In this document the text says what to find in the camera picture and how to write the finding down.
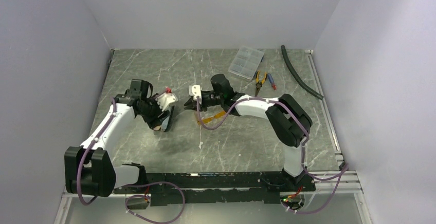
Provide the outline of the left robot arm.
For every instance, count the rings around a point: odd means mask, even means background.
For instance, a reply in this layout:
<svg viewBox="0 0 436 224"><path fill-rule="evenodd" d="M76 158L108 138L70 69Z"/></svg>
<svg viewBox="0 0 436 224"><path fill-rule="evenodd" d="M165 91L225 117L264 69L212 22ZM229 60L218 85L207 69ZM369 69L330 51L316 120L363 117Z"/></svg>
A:
<svg viewBox="0 0 436 224"><path fill-rule="evenodd" d="M79 146L70 146L64 154L67 192L107 197L114 189L127 186L134 193L147 187L147 173L139 163L114 166L111 157L120 137L136 117L141 117L151 130L166 131L177 96L169 89L152 93L153 85L133 79L123 94L111 99L106 116L96 130Z"/></svg>

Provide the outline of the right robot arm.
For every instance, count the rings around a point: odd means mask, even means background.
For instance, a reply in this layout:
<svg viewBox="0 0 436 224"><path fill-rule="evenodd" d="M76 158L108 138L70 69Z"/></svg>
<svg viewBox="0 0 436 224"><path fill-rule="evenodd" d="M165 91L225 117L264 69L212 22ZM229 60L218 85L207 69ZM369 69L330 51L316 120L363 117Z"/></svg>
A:
<svg viewBox="0 0 436 224"><path fill-rule="evenodd" d="M296 190L307 175L304 165L304 146L308 142L313 122L300 104L289 94L278 98L261 98L235 91L224 74L211 80L212 90L204 91L199 85L189 86L189 99L184 109L197 113L208 107L220 106L229 115L266 119L284 145L283 185Z"/></svg>

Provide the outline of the orange transparent sunglasses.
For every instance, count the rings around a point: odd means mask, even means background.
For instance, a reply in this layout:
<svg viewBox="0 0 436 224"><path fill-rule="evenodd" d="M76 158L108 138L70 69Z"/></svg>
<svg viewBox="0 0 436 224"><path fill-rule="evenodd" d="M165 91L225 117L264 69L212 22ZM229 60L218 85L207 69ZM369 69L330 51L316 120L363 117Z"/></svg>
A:
<svg viewBox="0 0 436 224"><path fill-rule="evenodd" d="M221 111L221 112L219 112L219 113L217 113L217 114L215 114L215 115L213 115L211 117L207 117L207 118L202 118L201 115L199 115L197 112L195 112L194 115L195 115L197 124L199 126L201 126L201 123L203 123L203 124L210 123L210 122L212 122L214 120L217 120L217 119L225 116L225 114L226 114L226 111L223 110L223 111Z"/></svg>

